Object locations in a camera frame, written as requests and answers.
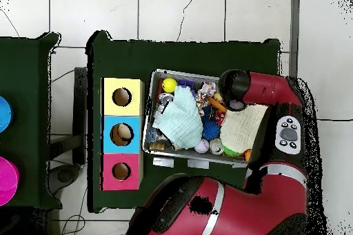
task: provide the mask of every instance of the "blue block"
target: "blue block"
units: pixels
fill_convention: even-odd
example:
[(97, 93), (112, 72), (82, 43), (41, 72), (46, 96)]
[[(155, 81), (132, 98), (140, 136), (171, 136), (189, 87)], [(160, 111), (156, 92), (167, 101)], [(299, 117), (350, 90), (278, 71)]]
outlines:
[[(139, 153), (141, 144), (140, 116), (104, 116), (103, 152), (104, 153)], [(118, 123), (126, 123), (132, 128), (134, 137), (126, 146), (116, 146), (110, 139), (110, 130)]]

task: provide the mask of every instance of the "gray metal bin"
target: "gray metal bin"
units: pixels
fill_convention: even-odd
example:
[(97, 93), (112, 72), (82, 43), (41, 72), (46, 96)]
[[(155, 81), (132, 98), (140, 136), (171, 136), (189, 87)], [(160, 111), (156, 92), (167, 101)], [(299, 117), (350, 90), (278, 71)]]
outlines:
[(230, 156), (221, 156), (213, 155), (210, 151), (206, 153), (197, 153), (194, 149), (190, 148), (188, 150), (182, 149), (175, 151), (171, 147), (165, 147), (164, 151), (151, 151), (148, 143), (148, 132), (150, 131), (153, 124), (153, 112), (156, 108), (155, 95), (157, 93), (157, 86), (159, 79), (173, 78), (176, 80), (185, 79), (191, 80), (195, 83), (202, 84), (202, 82), (215, 82), (218, 83), (219, 78), (211, 76), (202, 76), (197, 74), (188, 74), (182, 72), (175, 72), (169, 70), (155, 70), (150, 78), (150, 89), (148, 93), (148, 107), (146, 109), (146, 119), (143, 129), (143, 139), (142, 139), (142, 148), (143, 151), (150, 154), (156, 154), (159, 156), (169, 156), (169, 157), (179, 157), (186, 159), (196, 159), (201, 161), (209, 161), (215, 163), (224, 163), (233, 165), (233, 167), (246, 167), (247, 163), (240, 158), (230, 157)]

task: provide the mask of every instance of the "green cloth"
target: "green cloth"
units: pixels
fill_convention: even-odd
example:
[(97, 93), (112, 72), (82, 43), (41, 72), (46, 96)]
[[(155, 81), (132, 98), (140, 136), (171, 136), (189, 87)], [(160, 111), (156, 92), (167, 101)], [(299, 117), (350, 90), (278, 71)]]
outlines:
[(14, 113), (0, 133), (0, 156), (19, 170), (17, 192), (6, 206), (61, 207), (47, 190), (48, 59), (58, 41), (55, 33), (38, 39), (0, 38), (0, 95)]
[(93, 122), (93, 168), (89, 175), (88, 198), (92, 209), (98, 212), (103, 207), (132, 208), (142, 206), (152, 191), (168, 176), (184, 172), (189, 175), (207, 175), (231, 185), (241, 187), (245, 168), (234, 169), (231, 165), (210, 163), (208, 170), (187, 167), (187, 160), (175, 158), (174, 167), (152, 164), (156, 155), (144, 154), (144, 177), (139, 190), (99, 190), (99, 148), (101, 133), (100, 87), (101, 78), (141, 79), (145, 83), (145, 98), (153, 70), (166, 69), (206, 76), (221, 76), (229, 69), (251, 70), (277, 74), (277, 56), (280, 43), (271, 39), (266, 43), (222, 42), (222, 43), (180, 43), (151, 41), (113, 41), (107, 32), (95, 32), (88, 41), (88, 76), (92, 75), (93, 112), (88, 118)]

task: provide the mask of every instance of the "yellow ball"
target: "yellow ball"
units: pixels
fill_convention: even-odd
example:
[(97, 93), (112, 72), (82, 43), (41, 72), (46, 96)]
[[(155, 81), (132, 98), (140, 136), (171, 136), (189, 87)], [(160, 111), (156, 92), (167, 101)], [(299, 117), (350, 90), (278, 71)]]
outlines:
[(173, 78), (164, 79), (162, 83), (162, 88), (167, 93), (172, 93), (175, 90), (175, 87), (178, 83)]
[(222, 102), (222, 96), (218, 92), (214, 93), (213, 98), (216, 99), (218, 102)]

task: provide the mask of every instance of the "pink circle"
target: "pink circle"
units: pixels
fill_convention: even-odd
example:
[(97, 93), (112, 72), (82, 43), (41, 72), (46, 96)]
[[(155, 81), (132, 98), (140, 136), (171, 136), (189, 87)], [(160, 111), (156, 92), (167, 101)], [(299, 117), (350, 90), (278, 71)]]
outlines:
[(5, 205), (14, 196), (19, 182), (17, 167), (0, 157), (0, 206)]

